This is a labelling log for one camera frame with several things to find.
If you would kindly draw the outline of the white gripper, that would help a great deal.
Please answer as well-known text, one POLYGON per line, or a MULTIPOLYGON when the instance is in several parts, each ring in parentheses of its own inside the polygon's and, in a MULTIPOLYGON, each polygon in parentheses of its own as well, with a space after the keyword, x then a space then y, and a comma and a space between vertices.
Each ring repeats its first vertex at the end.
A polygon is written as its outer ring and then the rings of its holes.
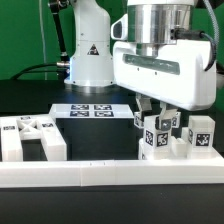
POLYGON ((126 14, 111 26, 115 82, 137 93, 139 121, 151 115, 151 98, 162 101, 160 131, 171 129, 177 107, 207 109, 216 97, 215 44, 184 21, 167 13, 126 14))

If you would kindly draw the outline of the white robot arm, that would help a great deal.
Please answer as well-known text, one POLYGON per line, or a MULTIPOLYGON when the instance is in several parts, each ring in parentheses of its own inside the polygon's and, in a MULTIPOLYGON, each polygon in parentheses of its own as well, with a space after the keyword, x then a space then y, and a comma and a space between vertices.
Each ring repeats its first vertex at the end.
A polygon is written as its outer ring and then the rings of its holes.
POLYGON ((162 110, 198 111, 216 98, 217 39, 191 28, 198 0, 127 0, 115 23, 96 0, 70 0, 76 51, 68 85, 87 90, 113 84, 136 93, 143 118, 152 98, 162 110))

